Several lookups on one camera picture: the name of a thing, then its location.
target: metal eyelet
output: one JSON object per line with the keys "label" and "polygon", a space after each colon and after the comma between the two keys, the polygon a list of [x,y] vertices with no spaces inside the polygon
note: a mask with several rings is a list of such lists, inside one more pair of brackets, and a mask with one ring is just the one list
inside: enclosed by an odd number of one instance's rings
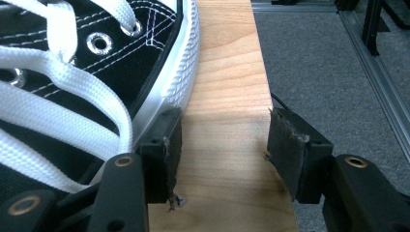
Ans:
{"label": "metal eyelet", "polygon": [[107,55],[112,50],[112,40],[105,33],[95,32],[87,37],[87,46],[96,55]]}
{"label": "metal eyelet", "polygon": [[129,37],[137,38],[142,34],[142,25],[138,20],[135,21],[135,26],[133,29],[133,31],[128,31],[123,26],[121,26],[121,30]]}
{"label": "metal eyelet", "polygon": [[354,166],[354,167],[358,167],[358,168],[366,168],[367,167],[367,162],[362,160],[362,159],[359,159],[359,158],[348,157],[344,160],[347,163],[349,163],[350,165]]}
{"label": "metal eyelet", "polygon": [[11,216],[24,215],[39,206],[41,199],[37,195],[26,196],[16,201],[7,211]]}
{"label": "metal eyelet", "polygon": [[9,81],[5,81],[6,83],[9,83],[10,85],[13,85],[17,88],[22,88],[25,83],[26,83],[26,73],[24,70],[21,69],[9,69],[6,70],[7,72],[11,73],[14,78]]}
{"label": "metal eyelet", "polygon": [[133,163],[133,158],[130,157],[130,156],[120,157],[120,158],[115,160],[115,165],[116,166],[128,166],[131,163]]}

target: white rubber sole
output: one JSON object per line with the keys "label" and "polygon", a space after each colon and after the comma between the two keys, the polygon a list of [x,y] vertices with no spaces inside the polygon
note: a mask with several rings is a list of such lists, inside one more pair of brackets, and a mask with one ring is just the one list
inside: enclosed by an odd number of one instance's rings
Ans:
{"label": "white rubber sole", "polygon": [[[176,1],[161,1],[176,10]],[[184,110],[187,106],[199,60],[199,16],[195,0],[183,0],[183,15],[179,35],[160,75],[132,119],[133,147],[159,114],[173,107]]]}

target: shoelace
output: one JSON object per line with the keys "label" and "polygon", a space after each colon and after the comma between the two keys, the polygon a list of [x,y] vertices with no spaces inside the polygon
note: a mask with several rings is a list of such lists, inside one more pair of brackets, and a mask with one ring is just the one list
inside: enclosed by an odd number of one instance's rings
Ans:
{"label": "shoelace", "polygon": [[[125,0],[92,1],[116,18],[127,35],[134,36],[140,29]],[[37,0],[5,2],[46,18],[49,51],[0,46],[0,69],[26,69],[48,76],[60,89],[85,99],[104,113],[117,126],[119,136],[67,108],[1,81],[0,119],[56,138],[102,160],[130,152],[132,123],[128,110],[103,82],[69,63],[77,48],[72,6],[65,1],[53,1],[47,6]],[[75,193],[88,188],[3,130],[0,163],[62,191]]]}

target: wooden board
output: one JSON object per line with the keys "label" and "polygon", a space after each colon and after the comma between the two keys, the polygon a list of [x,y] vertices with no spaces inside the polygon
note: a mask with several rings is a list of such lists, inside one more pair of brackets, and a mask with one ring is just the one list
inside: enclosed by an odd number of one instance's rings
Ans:
{"label": "wooden board", "polygon": [[201,53],[183,118],[176,192],[151,231],[296,231],[290,197],[263,159],[272,102],[249,0],[198,0]]}

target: sneaker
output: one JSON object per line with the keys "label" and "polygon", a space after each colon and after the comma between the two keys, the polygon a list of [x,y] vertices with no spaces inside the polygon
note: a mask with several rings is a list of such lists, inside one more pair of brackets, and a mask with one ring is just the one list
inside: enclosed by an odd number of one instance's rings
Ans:
{"label": "sneaker", "polygon": [[0,203],[89,187],[162,112],[184,109],[199,51],[194,0],[0,3]]}

